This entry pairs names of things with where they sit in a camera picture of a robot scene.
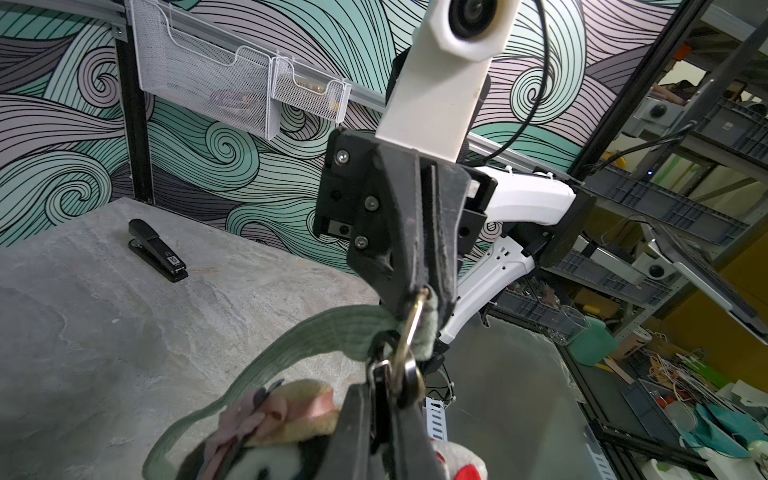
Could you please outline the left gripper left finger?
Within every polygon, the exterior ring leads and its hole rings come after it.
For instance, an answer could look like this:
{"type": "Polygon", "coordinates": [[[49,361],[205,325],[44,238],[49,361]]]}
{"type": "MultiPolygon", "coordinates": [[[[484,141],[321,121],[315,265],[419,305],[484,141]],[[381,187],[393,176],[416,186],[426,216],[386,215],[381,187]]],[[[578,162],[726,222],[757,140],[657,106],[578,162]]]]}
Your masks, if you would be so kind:
{"type": "Polygon", "coordinates": [[[369,477],[371,420],[368,386],[350,386],[315,480],[366,480],[369,477]]]}

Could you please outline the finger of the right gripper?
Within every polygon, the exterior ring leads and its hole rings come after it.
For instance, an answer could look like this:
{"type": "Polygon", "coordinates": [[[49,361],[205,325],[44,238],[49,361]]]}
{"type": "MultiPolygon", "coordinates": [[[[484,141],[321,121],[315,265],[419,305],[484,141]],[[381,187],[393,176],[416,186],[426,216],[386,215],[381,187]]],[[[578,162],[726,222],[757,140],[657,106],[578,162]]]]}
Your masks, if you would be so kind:
{"type": "Polygon", "coordinates": [[[347,260],[397,317],[405,315],[427,283],[423,233],[418,156],[391,146],[376,147],[364,177],[347,260]]]}
{"type": "Polygon", "coordinates": [[[439,321],[450,318],[456,303],[458,231],[470,181],[455,163],[434,163],[428,169],[429,286],[439,321]]]}

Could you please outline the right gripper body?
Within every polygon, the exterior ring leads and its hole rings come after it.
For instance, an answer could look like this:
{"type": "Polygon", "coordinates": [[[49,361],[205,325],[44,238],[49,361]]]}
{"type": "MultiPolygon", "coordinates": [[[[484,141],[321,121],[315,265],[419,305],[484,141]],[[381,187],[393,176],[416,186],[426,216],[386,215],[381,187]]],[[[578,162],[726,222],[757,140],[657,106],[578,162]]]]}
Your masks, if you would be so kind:
{"type": "MultiPolygon", "coordinates": [[[[331,133],[311,221],[314,236],[351,238],[357,209],[367,198],[363,186],[365,177],[373,170],[375,148],[376,139],[371,131],[338,128],[331,133]]],[[[457,248],[460,255],[467,255],[487,222],[486,209],[498,181],[467,165],[463,170],[471,182],[459,223],[457,248]]]]}

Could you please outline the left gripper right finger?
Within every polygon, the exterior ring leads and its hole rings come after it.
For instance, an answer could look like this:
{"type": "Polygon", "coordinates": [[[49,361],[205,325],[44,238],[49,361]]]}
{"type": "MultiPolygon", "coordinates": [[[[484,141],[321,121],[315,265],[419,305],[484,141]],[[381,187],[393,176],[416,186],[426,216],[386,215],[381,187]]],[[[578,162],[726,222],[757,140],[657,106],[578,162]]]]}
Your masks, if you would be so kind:
{"type": "Polygon", "coordinates": [[[397,480],[440,480],[443,467],[432,447],[419,404],[391,410],[391,478],[397,480]]]}

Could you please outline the red white plush keychain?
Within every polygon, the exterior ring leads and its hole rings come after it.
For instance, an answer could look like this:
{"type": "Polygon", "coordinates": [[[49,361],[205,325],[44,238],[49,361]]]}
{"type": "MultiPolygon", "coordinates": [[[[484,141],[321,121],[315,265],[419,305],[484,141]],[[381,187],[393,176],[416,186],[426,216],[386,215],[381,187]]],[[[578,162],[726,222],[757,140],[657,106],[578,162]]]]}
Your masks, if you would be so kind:
{"type": "Polygon", "coordinates": [[[485,462],[471,450],[457,443],[432,442],[432,448],[447,480],[487,480],[485,462]]]}

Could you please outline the green fabric bag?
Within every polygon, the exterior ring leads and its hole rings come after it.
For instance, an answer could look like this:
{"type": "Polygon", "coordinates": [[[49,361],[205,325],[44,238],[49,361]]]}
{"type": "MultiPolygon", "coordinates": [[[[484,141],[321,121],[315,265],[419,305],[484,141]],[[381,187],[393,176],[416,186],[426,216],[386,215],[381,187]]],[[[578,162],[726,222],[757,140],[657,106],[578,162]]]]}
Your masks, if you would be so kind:
{"type": "Polygon", "coordinates": [[[275,340],[228,390],[207,407],[174,423],[152,447],[142,468],[146,479],[177,479],[183,460],[217,428],[219,413],[247,391],[267,388],[295,363],[340,352],[366,366],[371,398],[369,477],[392,479],[391,410],[421,403],[424,383],[418,362],[432,352],[437,298],[421,289],[398,318],[381,306],[352,305],[308,318],[275,340]]]}

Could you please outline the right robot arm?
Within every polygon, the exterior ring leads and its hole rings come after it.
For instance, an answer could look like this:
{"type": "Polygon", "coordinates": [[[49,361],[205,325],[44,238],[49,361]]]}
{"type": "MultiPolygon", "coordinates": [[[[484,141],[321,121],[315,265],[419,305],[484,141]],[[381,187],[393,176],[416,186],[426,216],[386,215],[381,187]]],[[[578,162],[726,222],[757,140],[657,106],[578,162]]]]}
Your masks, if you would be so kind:
{"type": "Polygon", "coordinates": [[[594,203],[545,173],[432,159],[341,128],[328,140],[313,232],[348,242],[348,266],[394,314],[429,288],[450,343],[509,284],[559,263],[594,203]]]}

